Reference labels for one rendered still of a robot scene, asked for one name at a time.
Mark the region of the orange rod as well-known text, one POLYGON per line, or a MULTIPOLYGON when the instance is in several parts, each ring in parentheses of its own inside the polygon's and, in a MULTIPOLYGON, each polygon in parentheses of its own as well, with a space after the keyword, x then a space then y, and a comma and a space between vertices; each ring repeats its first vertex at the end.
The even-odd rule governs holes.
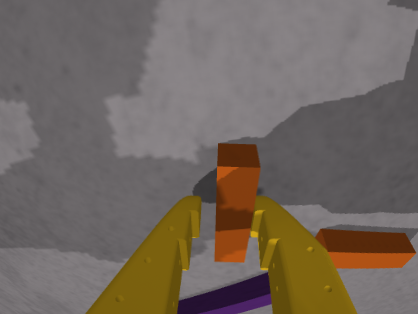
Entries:
POLYGON ((320 229, 315 238, 336 268, 402 268, 416 254, 405 233, 320 229))
POLYGON ((214 262, 245 261, 260 168, 255 144, 218 143, 214 262))

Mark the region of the purple rod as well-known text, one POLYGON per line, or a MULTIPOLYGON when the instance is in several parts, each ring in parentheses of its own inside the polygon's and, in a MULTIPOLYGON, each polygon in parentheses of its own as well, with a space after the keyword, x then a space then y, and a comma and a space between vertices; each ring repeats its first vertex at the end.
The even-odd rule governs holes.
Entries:
POLYGON ((238 314, 270 305, 269 274, 179 300, 177 314, 238 314))

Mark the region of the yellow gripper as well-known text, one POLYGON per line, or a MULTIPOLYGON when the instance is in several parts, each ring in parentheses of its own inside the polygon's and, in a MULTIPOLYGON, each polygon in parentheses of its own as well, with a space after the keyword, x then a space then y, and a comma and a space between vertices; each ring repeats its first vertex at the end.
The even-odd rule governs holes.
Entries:
MULTIPOLYGON (((85 314, 177 314, 200 222, 200 196, 178 201, 85 314)), ((256 196, 250 234, 268 270, 273 314, 357 314, 326 248, 274 200, 256 196)))

